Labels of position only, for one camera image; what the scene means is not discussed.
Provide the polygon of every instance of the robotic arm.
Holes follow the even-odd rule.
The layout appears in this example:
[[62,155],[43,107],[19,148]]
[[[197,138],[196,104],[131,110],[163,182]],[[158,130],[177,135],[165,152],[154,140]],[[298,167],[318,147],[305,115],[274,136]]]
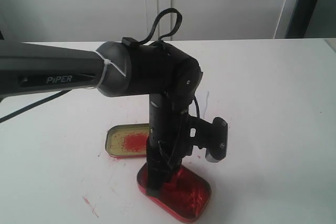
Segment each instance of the robotic arm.
[[0,98],[88,87],[108,97],[149,94],[146,193],[158,197],[194,145],[206,148],[210,162],[226,156],[228,125],[188,113],[203,75],[196,59],[162,38],[149,46],[144,42],[123,38],[97,51],[0,42]]

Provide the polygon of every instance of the metal tin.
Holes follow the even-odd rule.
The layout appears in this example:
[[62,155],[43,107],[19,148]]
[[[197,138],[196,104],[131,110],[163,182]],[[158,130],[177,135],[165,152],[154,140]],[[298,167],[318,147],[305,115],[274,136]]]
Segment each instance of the metal tin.
[[[146,195],[147,164],[137,174],[139,190]],[[149,197],[161,208],[184,223],[196,221],[206,208],[211,197],[210,184],[191,170],[181,165],[169,183],[161,189],[159,198]]]
[[105,142],[106,152],[116,158],[146,157],[149,124],[117,125],[109,130]]

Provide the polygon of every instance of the white table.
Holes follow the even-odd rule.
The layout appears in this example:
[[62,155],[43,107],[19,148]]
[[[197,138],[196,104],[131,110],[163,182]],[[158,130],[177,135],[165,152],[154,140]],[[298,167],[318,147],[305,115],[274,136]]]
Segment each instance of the white table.
[[[230,125],[222,162],[208,163],[198,148],[184,159],[213,190],[197,223],[336,223],[336,54],[327,43],[172,44],[204,71],[201,116]],[[47,95],[5,99],[0,116]],[[144,158],[118,161],[104,151],[109,128],[145,123],[148,109],[146,95],[75,90],[1,124],[0,223],[178,223],[138,191]]]

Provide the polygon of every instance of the black cable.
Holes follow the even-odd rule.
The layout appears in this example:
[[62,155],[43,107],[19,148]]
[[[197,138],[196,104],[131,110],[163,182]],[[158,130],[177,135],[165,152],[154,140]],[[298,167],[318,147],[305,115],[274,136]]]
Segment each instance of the black cable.
[[53,95],[51,95],[51,96],[49,96],[49,97],[46,97],[46,98],[44,98],[44,99],[42,99],[42,100],[39,100],[39,101],[37,101],[37,102],[34,102],[34,103],[32,103],[32,104],[30,104],[30,105],[28,105],[28,106],[25,106],[25,107],[22,108],[22,109],[19,109],[19,110],[15,111],[15,112],[13,112],[13,113],[11,113],[11,114],[9,114],[9,115],[4,116],[3,118],[0,118],[0,123],[3,123],[3,122],[5,122],[5,121],[7,121],[7,120],[9,120],[9,119],[11,119],[11,118],[17,116],[17,115],[20,115],[20,114],[22,114],[22,113],[24,113],[24,112],[26,112],[26,111],[28,111],[28,110],[31,110],[31,109],[33,109],[33,108],[35,108],[35,107],[37,107],[37,106],[39,106],[39,105],[41,105],[41,104],[43,104],[43,103],[49,102],[49,101],[51,101],[51,100],[53,100],[53,99],[56,99],[56,98],[58,98],[58,97],[60,97],[60,96],[62,96],[62,95],[64,95],[64,94],[66,94],[66,93],[68,93],[68,92],[70,92],[70,91],[71,91],[71,90],[61,91],[61,92],[58,92],[58,93],[56,93],[56,94],[53,94]]
[[197,118],[200,118],[200,115],[199,115],[199,106],[198,106],[198,102],[197,102],[196,96],[194,96],[194,103],[195,103],[195,106],[196,106],[196,115],[197,115]]

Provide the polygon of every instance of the zip tie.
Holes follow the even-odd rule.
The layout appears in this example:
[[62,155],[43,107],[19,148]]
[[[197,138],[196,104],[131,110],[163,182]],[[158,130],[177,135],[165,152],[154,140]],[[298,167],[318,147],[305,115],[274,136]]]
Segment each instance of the zip tie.
[[111,60],[106,59],[103,55],[101,55],[101,53],[99,53],[97,51],[93,51],[93,52],[95,52],[96,54],[98,54],[98,56],[104,61],[104,69],[103,69],[103,73],[101,74],[101,78],[100,78],[98,84],[95,87],[89,88],[89,89],[98,88],[102,84],[102,82],[103,82],[103,80],[105,78],[105,74],[106,74],[107,66],[108,65],[114,66],[124,77],[126,77],[126,74],[116,64],[114,64]]

